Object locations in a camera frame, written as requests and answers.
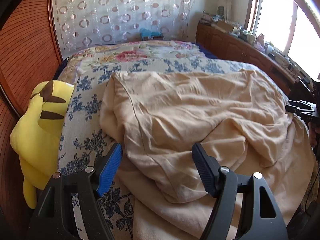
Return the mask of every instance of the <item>window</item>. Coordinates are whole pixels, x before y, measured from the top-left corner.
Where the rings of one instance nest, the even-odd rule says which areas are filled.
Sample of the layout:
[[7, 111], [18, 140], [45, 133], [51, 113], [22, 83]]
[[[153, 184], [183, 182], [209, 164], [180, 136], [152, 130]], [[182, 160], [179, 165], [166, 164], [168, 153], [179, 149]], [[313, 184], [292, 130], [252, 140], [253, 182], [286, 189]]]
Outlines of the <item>window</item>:
[[265, 41], [290, 57], [311, 78], [317, 78], [320, 65], [314, 58], [320, 52], [316, 30], [294, 0], [257, 0], [252, 31], [265, 35]]

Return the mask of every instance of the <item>beige blanket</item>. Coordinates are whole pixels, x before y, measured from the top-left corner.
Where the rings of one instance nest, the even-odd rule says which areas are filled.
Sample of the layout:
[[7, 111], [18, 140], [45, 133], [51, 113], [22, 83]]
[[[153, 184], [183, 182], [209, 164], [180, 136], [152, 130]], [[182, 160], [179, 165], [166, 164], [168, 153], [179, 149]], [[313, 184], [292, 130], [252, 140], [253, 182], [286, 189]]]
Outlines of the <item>beige blanket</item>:
[[[214, 199], [191, 147], [236, 173], [263, 174], [288, 223], [310, 181], [314, 155], [303, 123], [259, 73], [118, 72], [103, 97], [101, 128], [124, 147], [118, 175], [136, 197], [134, 239], [199, 238]], [[236, 209], [228, 238], [235, 234]]]

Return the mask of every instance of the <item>yellow plush toy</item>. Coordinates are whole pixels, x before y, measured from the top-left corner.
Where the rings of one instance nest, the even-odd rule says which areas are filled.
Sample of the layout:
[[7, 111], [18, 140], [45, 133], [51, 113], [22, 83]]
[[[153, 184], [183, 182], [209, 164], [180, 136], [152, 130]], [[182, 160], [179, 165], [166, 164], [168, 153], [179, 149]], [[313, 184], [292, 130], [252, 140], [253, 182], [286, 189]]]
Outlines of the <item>yellow plush toy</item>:
[[43, 190], [57, 171], [61, 131], [72, 92], [73, 86], [61, 81], [37, 85], [26, 113], [10, 135], [10, 144], [20, 156], [23, 195], [32, 209], [36, 207], [36, 188]]

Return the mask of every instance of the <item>window glass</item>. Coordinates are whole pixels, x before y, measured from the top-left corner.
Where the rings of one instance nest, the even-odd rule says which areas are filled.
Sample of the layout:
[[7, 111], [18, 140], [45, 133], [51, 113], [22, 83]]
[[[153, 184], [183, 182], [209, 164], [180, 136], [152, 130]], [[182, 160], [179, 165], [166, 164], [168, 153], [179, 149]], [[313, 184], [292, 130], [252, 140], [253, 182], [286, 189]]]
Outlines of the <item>window glass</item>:
[[320, 73], [320, 38], [307, 16], [298, 7], [297, 23], [288, 53], [311, 78], [316, 79]]
[[262, 0], [260, 21], [256, 35], [265, 35], [265, 41], [272, 42], [284, 51], [292, 22], [293, 0]]

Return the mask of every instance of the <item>box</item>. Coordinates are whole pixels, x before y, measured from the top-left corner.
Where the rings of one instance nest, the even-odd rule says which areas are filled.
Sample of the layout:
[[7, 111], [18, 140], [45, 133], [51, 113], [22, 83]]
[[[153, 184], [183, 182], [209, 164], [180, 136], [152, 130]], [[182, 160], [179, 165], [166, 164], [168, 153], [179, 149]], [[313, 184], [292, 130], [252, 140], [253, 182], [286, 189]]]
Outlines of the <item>box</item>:
[[229, 23], [226, 23], [222, 20], [218, 20], [217, 22], [217, 26], [219, 26], [220, 28], [224, 29], [226, 32], [232, 32], [233, 31], [233, 26]]

